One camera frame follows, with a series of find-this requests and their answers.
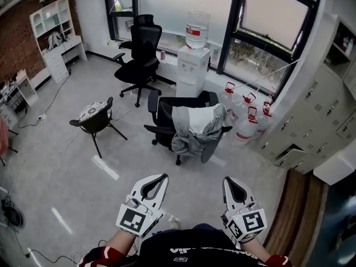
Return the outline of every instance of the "gray floor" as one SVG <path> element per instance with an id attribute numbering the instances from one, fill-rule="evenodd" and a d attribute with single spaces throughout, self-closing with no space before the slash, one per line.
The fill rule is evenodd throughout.
<path id="1" fill-rule="evenodd" d="M 151 144 L 154 135 L 143 127 L 153 124 L 147 103 L 135 108 L 135 93 L 127 93 L 124 98 L 118 96 L 127 84 L 113 77 L 117 64 L 89 56 L 88 62 L 78 61 L 71 68 L 72 75 L 48 110 L 43 125 L 21 129 L 12 140 L 12 147 L 19 153 L 9 152 L 7 166 L 0 167 L 0 185 L 9 190 L 24 214 L 26 224 L 17 235 L 24 249 L 37 249 L 52 260 L 60 255 L 70 257 L 74 252 L 85 255 L 99 240 L 107 240 L 115 233 L 120 204 L 134 183 L 163 172 L 170 177 L 162 206 L 166 215 L 153 232 L 167 229 L 171 215 L 181 221 L 183 229 L 199 223 L 223 228 L 220 216 L 225 206 L 221 184 L 225 176 L 237 177 L 250 185 L 265 209 L 268 224 L 272 223 L 285 170 L 248 149 L 233 147 L 228 136 L 223 138 L 207 164 L 193 157 L 183 159 L 178 167 L 173 153 Z M 155 86 L 160 87 L 164 95 L 174 93 L 166 84 Z M 40 99 L 21 125 L 36 122 L 58 87 L 48 82 L 38 91 Z M 141 100 L 146 100 L 148 94 L 149 91 L 144 91 Z M 128 141 L 110 128 L 97 135 L 104 162 L 120 176 L 116 181 L 92 161 L 97 152 L 90 135 L 68 123 L 77 119 L 81 109 L 89 103 L 106 101 L 110 96 L 113 97 L 114 119 L 132 110 L 114 123 Z M 79 131 L 68 149 L 60 152 Z M 67 228 L 55 217 L 53 208 Z M 1 253 L 10 266 L 36 266 L 32 259 L 21 254 L 12 230 L 0 227 L 0 242 Z M 40 256 L 37 258 L 43 267 L 51 266 Z M 64 260 L 56 265 L 69 264 Z"/>

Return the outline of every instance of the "black window frame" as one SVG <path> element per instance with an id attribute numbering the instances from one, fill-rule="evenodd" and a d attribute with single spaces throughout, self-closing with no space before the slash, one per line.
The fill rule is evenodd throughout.
<path id="1" fill-rule="evenodd" d="M 299 33 L 296 37 L 296 40 L 294 41 L 294 44 L 291 49 L 286 48 L 282 44 L 279 44 L 277 41 L 273 41 L 269 39 L 269 41 L 264 40 L 262 38 L 256 37 L 252 34 L 249 34 L 248 32 L 253 33 L 249 29 L 242 29 L 242 31 L 238 31 L 237 26 L 239 22 L 239 12 L 241 9 L 241 6 L 245 3 L 245 0 L 231 0 L 231 7 L 230 7 L 230 13 L 229 13 L 229 19 L 228 23 L 226 26 L 226 31 L 225 31 L 225 37 L 224 37 L 224 42 L 223 46 L 221 48 L 221 53 L 220 53 L 220 59 L 219 63 L 214 67 L 211 67 L 211 69 L 215 70 L 217 74 L 219 75 L 226 75 L 233 80 L 236 80 L 242 84 L 246 84 L 247 86 L 257 90 L 259 89 L 259 92 L 265 94 L 266 96 L 272 94 L 273 95 L 273 100 L 276 100 L 277 97 L 280 95 L 283 87 L 287 83 L 290 75 L 292 74 L 296 63 L 295 62 L 298 58 L 300 58 L 301 53 L 304 50 L 304 47 L 306 45 L 306 42 L 308 41 L 309 35 L 312 31 L 313 25 L 315 18 L 317 16 L 318 8 L 319 8 L 319 3 L 320 0 L 296 0 L 308 7 L 308 11 L 306 13 L 304 22 L 302 23 L 302 26 L 299 30 Z M 107 21 L 108 21 L 108 27 L 109 27 L 109 33 L 110 33 L 110 38 L 115 41 L 122 41 L 122 39 L 117 38 L 118 36 L 118 26 L 117 26 L 117 17 L 132 17 L 134 18 L 139 14 L 139 0 L 132 0 L 132 12 L 116 12 L 116 11 L 110 11 L 110 0 L 105 0 L 106 4 L 106 14 L 107 14 Z M 302 34 L 300 41 L 298 44 L 297 40 L 299 36 Z M 232 75 L 228 71 L 225 70 L 225 64 L 226 60 L 228 58 L 228 53 L 230 49 L 230 44 L 232 39 L 238 39 L 242 42 L 249 43 L 261 50 L 264 50 L 275 57 L 291 64 L 287 68 L 287 71 L 283 77 L 283 79 L 280 81 L 278 88 L 276 92 L 271 92 L 267 90 L 266 88 L 259 86 L 256 83 L 249 83 L 248 80 L 243 79 L 243 77 L 238 77 L 235 75 Z M 167 49 L 157 49 L 158 51 L 165 50 L 167 53 L 177 56 L 175 52 L 170 52 Z"/>
<path id="2" fill-rule="evenodd" d="M 306 45 L 306 42 L 308 41 L 310 32 L 312 31 L 312 28 L 314 25 L 315 18 L 317 16 L 319 3 L 320 3 L 320 0 L 297 0 L 297 1 L 306 5 L 308 7 L 308 11 L 306 13 L 304 22 L 299 30 L 297 38 L 293 44 L 293 47 L 288 52 L 288 49 L 285 46 L 281 45 L 282 47 L 284 47 L 286 49 L 286 50 L 283 50 L 280 47 L 271 43 L 271 42 L 273 42 L 273 43 L 279 44 L 276 41 L 272 41 L 272 40 L 270 40 L 271 42 L 265 41 L 261 38 L 255 37 L 251 34 L 248 34 L 245 31 L 238 31 L 237 27 L 238 27 L 238 22 L 239 22 L 240 10 L 241 10 L 241 6 L 243 6 L 243 4 L 245 3 L 245 0 L 232 0 L 228 24 L 226 26 L 224 42 L 222 44 L 223 46 L 221 49 L 220 60 L 219 60 L 219 64 L 216 69 L 216 73 L 220 74 L 220 75 L 221 74 L 227 75 L 230 78 L 237 80 L 243 84 L 246 84 L 247 86 L 249 86 L 253 89 L 259 88 L 259 92 L 261 92 L 267 96 L 270 94 L 273 94 L 273 100 L 276 100 L 277 97 L 280 95 L 283 87 L 287 83 L 291 73 L 293 72 L 293 69 L 295 68 L 296 63 L 292 64 L 291 66 L 289 66 L 287 68 L 286 74 L 285 74 L 284 78 L 281 80 L 281 82 L 279 83 L 279 86 L 278 86 L 278 89 L 276 90 L 276 92 L 271 92 L 271 91 L 263 88 L 262 86 L 258 86 L 257 84 L 249 83 L 248 80 L 236 77 L 236 76 L 226 72 L 225 64 L 226 64 L 226 60 L 228 58 L 229 48 L 230 48 L 230 44 L 231 44 L 231 41 L 233 38 L 236 38 L 242 42 L 249 43 L 249 44 L 251 44 L 255 47 L 258 47 L 262 50 L 265 50 L 266 52 L 276 56 L 277 58 L 280 58 L 281 60 L 283 60 L 289 64 L 296 61 L 300 57 L 300 55 L 303 52 L 303 49 Z M 300 34 L 302 32 L 303 32 L 303 35 L 301 36 L 299 43 L 296 45 L 298 37 L 300 36 Z"/>

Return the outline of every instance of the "red sleeve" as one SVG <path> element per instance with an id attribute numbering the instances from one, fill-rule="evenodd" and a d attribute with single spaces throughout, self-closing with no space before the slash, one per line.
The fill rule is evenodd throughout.
<path id="1" fill-rule="evenodd" d="M 268 267 L 293 266 L 287 256 L 272 255 L 266 262 Z"/>
<path id="2" fill-rule="evenodd" d="M 115 267 L 125 256 L 114 248 L 103 246 L 92 249 L 78 263 L 79 267 L 96 267 L 97 264 Z"/>

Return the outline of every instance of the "office chair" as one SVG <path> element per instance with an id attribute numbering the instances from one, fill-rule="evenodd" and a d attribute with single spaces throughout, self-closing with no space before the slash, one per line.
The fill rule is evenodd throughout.
<path id="1" fill-rule="evenodd" d="M 149 82 L 156 81 L 156 69 L 160 63 L 156 57 L 156 50 L 161 34 L 162 28 L 153 24 L 152 15 L 135 17 L 131 27 L 131 57 L 133 60 L 124 63 L 122 56 L 125 53 L 120 53 L 112 59 L 113 61 L 118 60 L 122 65 L 115 72 L 115 77 L 123 82 L 134 84 L 122 90 L 120 97 L 123 97 L 124 92 L 139 89 L 137 102 L 135 103 L 136 107 L 140 106 L 140 96 L 143 88 L 157 90 L 159 95 L 162 94 L 161 90 L 148 85 Z"/>
<path id="2" fill-rule="evenodd" d="M 93 138 L 96 150 L 101 157 L 98 144 L 96 143 L 96 134 L 106 127 L 112 127 L 119 135 L 121 135 L 125 140 L 124 136 L 113 124 L 110 122 L 112 120 L 111 114 L 112 97 L 110 97 L 107 102 L 94 102 L 91 105 L 86 106 L 80 113 L 79 120 L 71 120 L 70 125 L 74 127 L 80 127 L 83 132 L 90 134 Z"/>
<path id="3" fill-rule="evenodd" d="M 172 106 L 174 107 L 190 107 L 190 108 L 204 108 L 215 106 L 219 103 L 219 99 L 215 92 L 203 91 L 198 98 L 178 98 L 178 97 L 158 97 L 157 91 L 152 91 L 149 95 L 149 112 L 152 113 L 152 119 L 156 126 L 144 125 L 146 130 L 156 134 L 153 145 L 157 143 L 168 147 L 172 151 L 172 139 L 176 134 L 174 123 L 172 120 Z M 229 127 L 222 127 L 220 137 L 214 142 L 208 145 L 201 153 L 201 162 L 207 163 L 210 157 L 213 155 L 217 145 L 219 144 L 223 134 L 232 129 Z M 177 155 L 176 165 L 180 165 L 180 155 Z"/>

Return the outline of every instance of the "brick wall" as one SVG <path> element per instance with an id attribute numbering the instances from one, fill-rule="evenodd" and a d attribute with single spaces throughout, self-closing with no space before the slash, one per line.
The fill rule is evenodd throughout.
<path id="1" fill-rule="evenodd" d="M 76 2 L 69 0 L 69 4 L 75 32 L 81 35 Z M 0 82 L 21 69 L 26 69 L 29 78 L 44 69 L 29 22 L 29 15 L 41 8 L 39 0 L 22 0 L 0 16 Z"/>

